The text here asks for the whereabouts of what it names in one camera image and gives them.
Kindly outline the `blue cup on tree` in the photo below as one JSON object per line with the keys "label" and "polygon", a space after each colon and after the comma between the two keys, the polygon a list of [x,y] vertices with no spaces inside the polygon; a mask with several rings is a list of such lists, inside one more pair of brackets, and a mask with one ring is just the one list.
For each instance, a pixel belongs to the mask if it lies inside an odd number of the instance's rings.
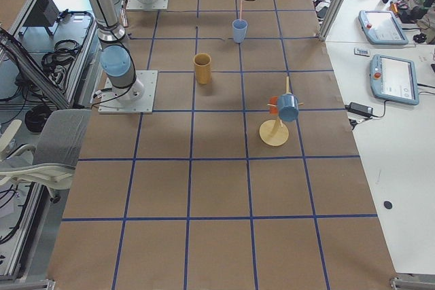
{"label": "blue cup on tree", "polygon": [[278,116],[284,122],[292,122],[298,118],[298,98],[293,94],[282,94],[277,99]]}

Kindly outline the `teach pendant tablet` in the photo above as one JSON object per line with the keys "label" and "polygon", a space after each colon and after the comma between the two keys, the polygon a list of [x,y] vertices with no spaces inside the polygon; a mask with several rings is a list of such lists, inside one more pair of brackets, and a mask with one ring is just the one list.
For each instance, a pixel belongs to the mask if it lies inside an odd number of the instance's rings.
{"label": "teach pendant tablet", "polygon": [[375,54],[370,61],[369,78],[375,98],[405,105],[419,104],[413,61]]}
{"label": "teach pendant tablet", "polygon": [[373,45],[404,46],[408,39],[391,11],[361,10],[358,14],[363,33]]}

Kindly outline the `bamboo chopstick holder cup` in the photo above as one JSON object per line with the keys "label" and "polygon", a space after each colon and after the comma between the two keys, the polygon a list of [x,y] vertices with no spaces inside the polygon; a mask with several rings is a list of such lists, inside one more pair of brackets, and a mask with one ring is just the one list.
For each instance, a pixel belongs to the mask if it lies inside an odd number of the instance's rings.
{"label": "bamboo chopstick holder cup", "polygon": [[199,84],[205,85],[211,81],[211,57],[206,53],[194,56],[194,75]]}

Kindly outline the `light blue plastic cup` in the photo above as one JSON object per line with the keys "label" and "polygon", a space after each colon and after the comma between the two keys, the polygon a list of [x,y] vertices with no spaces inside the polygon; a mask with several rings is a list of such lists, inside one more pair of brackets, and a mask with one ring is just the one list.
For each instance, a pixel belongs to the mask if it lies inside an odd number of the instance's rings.
{"label": "light blue plastic cup", "polygon": [[236,19],[232,22],[232,39],[235,43],[242,43],[247,33],[248,23],[244,19]]}

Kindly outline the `orange cup on tree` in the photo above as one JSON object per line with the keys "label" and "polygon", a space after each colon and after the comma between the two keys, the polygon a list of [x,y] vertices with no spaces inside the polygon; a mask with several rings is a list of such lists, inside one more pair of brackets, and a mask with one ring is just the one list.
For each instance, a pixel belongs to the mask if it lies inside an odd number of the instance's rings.
{"label": "orange cup on tree", "polygon": [[278,97],[272,96],[268,101],[269,113],[273,115],[277,115],[279,110],[277,106]]}

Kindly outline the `teach pendant tablet far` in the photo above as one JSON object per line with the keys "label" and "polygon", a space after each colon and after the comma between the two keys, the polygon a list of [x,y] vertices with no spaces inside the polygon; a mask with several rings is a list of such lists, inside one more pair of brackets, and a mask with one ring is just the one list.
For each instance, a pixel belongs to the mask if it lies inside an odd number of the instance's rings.
{"label": "teach pendant tablet far", "polygon": [[363,33],[373,45],[404,46],[408,39],[391,11],[361,10],[358,14]]}

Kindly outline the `black power adapter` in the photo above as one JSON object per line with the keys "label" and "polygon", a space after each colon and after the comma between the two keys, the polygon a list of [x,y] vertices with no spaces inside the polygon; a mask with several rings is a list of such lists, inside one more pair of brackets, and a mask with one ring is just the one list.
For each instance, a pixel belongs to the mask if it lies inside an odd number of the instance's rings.
{"label": "black power adapter", "polygon": [[350,102],[349,104],[345,105],[345,108],[348,112],[360,115],[362,117],[370,118],[373,116],[373,108],[366,105]]}

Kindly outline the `teach pendant tablet near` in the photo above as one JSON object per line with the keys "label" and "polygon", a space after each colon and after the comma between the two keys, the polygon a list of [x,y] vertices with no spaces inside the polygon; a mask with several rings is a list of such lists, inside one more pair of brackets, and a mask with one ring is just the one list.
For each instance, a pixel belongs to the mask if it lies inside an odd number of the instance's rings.
{"label": "teach pendant tablet near", "polygon": [[413,61],[375,54],[370,61],[369,78],[375,98],[405,105],[419,104]]}

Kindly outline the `grey office chair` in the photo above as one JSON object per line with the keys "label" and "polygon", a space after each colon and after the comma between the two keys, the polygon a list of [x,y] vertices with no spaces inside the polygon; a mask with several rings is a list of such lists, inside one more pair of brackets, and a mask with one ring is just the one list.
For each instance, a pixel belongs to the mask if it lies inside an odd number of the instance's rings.
{"label": "grey office chair", "polygon": [[21,145],[6,154],[21,125],[14,120],[1,135],[1,184],[38,183],[58,202],[58,192],[71,187],[90,116],[89,109],[54,111],[36,145]]}

